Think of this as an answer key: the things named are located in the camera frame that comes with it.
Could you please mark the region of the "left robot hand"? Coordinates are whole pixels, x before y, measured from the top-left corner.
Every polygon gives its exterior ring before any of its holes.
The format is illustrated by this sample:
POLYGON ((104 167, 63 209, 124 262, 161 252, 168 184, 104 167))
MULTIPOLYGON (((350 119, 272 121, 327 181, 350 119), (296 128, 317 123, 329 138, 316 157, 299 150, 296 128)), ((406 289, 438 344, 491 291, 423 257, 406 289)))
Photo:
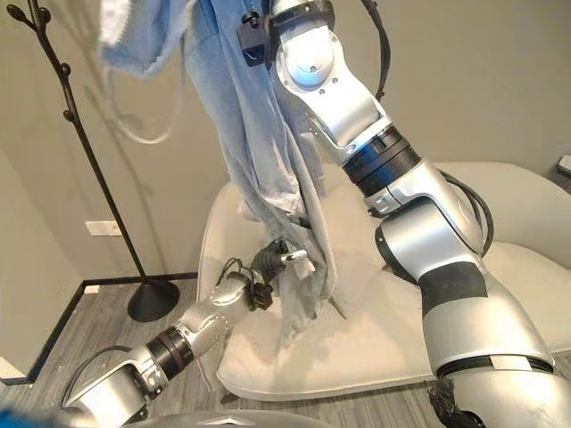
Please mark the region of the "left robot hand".
POLYGON ((260 250, 253 259, 251 269, 256 272, 266 284, 279 276, 285 268, 307 258, 307 251, 295 249, 290 251, 283 238, 270 242, 260 250))

